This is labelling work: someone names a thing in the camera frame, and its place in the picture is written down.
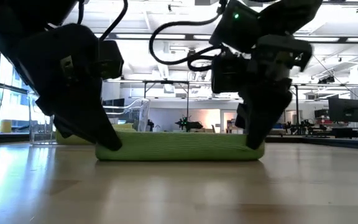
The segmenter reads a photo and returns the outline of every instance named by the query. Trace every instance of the green cloth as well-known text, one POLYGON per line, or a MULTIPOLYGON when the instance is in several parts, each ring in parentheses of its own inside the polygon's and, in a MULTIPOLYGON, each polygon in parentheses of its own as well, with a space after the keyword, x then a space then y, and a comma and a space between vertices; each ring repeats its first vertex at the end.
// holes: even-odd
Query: green cloth
POLYGON ((106 161, 254 161, 265 152, 246 147, 244 134, 138 133, 117 131, 123 146, 111 151, 96 146, 96 157, 106 161))

